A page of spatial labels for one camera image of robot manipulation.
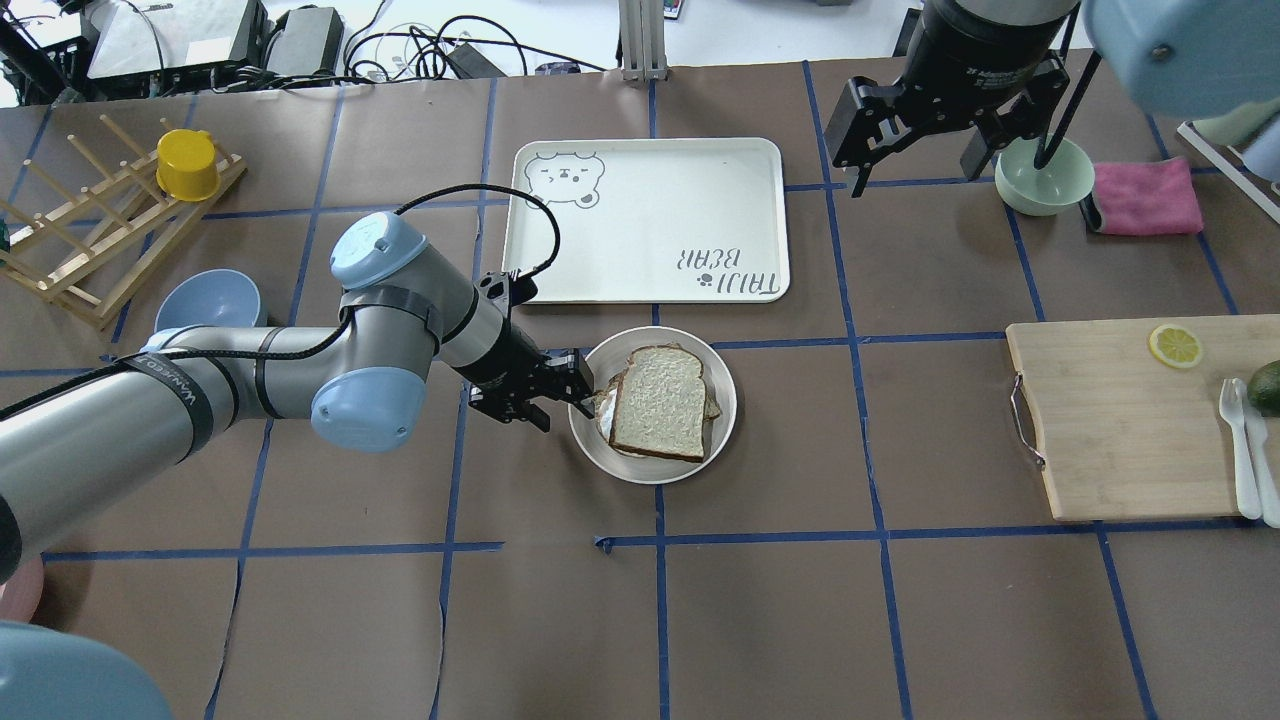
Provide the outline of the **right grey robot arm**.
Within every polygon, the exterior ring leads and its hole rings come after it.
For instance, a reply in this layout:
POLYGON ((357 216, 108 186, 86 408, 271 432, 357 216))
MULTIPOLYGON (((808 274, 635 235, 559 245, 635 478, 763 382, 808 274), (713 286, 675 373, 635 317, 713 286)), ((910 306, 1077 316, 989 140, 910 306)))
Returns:
POLYGON ((1070 90, 1053 41, 1071 26, 1143 111, 1228 114, 1279 92, 1275 1, 927 1, 901 76, 850 78, 824 131, 832 167, 860 196, 872 169, 916 141, 970 131, 960 167, 975 179, 1012 141, 1042 140, 1070 90))

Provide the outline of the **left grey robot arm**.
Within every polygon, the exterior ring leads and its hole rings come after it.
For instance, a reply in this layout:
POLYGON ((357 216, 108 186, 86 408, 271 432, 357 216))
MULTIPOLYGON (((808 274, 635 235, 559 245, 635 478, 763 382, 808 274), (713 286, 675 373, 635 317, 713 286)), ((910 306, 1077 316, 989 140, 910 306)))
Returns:
POLYGON ((189 325, 3 411, 3 577, 248 419, 300 419, 328 443, 380 454, 412 436, 435 361, 468 405, 548 430, 545 397, 594 414, 581 355, 544 354, 509 310, 522 277, 471 282, 402 215, 352 224, 330 255, 337 327, 189 325))

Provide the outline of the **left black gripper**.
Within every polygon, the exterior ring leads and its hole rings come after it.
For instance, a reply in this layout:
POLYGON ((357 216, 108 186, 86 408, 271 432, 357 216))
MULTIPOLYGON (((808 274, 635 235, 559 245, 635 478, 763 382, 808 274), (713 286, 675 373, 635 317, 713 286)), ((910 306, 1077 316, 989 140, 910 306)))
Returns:
POLYGON ((536 293, 513 272, 485 274, 475 286, 474 310, 460 325, 460 374, 471 384, 468 406, 498 421, 527 421, 550 430, 535 398, 567 402, 596 415, 595 379, 577 348, 548 352, 511 319, 511 309, 536 293))

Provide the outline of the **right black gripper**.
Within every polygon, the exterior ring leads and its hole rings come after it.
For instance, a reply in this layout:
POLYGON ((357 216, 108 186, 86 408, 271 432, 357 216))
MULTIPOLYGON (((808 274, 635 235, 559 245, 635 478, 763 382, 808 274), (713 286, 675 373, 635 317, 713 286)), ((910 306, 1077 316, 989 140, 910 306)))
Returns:
POLYGON ((1070 79, 1053 50, 1012 70, 992 70, 938 54, 916 54, 892 85, 849 78, 828 119, 829 164, 849 174, 852 199, 865 193, 873 168, 924 137, 969 129, 960 156, 977 181, 996 152, 1043 135, 1070 79))

